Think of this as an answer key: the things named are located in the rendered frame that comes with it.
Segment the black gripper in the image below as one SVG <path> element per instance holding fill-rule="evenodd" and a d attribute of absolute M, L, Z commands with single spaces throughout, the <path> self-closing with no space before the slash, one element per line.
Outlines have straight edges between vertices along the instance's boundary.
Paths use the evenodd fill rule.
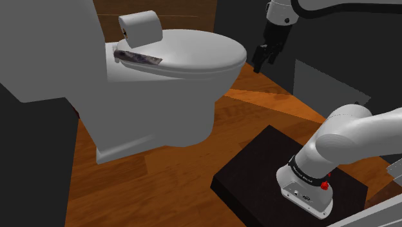
<path fill-rule="evenodd" d="M 285 46 L 291 28 L 292 25 L 276 25 L 267 21 L 263 32 L 264 44 L 256 47 L 252 58 L 253 72 L 259 73 L 266 60 L 269 64 L 274 64 Z"/>

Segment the white toilet paper roll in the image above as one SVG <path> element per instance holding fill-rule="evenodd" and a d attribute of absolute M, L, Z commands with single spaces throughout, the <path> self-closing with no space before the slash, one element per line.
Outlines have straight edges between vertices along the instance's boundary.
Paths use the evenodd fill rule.
<path fill-rule="evenodd" d="M 152 10 L 119 16 L 119 24 L 130 48 L 156 43 L 163 39 L 160 20 Z"/>

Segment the black robot stand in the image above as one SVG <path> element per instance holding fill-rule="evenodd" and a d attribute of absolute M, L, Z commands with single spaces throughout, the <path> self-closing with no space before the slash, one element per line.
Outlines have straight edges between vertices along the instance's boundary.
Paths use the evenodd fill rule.
<path fill-rule="evenodd" d="M 276 171 L 301 148 L 268 126 L 213 176 L 211 189 L 246 227 L 327 227 L 363 211 L 367 186 L 338 168 L 331 172 L 334 206 L 326 219 L 282 195 Z"/>

